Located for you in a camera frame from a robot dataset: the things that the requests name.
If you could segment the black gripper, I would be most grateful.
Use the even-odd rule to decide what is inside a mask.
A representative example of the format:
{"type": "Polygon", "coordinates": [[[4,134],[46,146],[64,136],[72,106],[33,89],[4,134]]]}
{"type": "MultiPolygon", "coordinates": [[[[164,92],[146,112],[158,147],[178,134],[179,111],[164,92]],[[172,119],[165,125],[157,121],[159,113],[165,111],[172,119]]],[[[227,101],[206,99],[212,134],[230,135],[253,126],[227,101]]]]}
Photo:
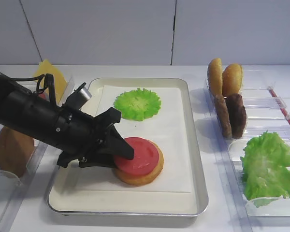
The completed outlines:
{"type": "Polygon", "coordinates": [[[78,112],[63,133],[57,165],[67,167],[71,161],[78,160],[80,168],[116,168],[111,154],[134,159],[134,149],[114,127],[120,120],[121,112],[113,107],[96,117],[78,112]]]}

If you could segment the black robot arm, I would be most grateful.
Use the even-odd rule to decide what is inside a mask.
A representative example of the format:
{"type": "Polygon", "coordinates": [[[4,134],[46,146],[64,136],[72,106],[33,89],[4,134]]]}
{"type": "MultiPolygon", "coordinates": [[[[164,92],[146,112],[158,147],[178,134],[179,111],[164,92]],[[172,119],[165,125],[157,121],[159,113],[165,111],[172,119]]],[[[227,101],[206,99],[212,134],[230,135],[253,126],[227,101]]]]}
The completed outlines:
{"type": "Polygon", "coordinates": [[[82,112],[91,97],[85,84],[58,106],[53,75],[42,74],[36,80],[45,84],[33,92],[19,78],[0,73],[0,124],[60,149],[57,164],[63,168],[73,160],[81,168],[114,168],[115,156],[134,158],[134,149],[114,127],[121,120],[120,111],[109,108],[95,117],[82,112]]]}

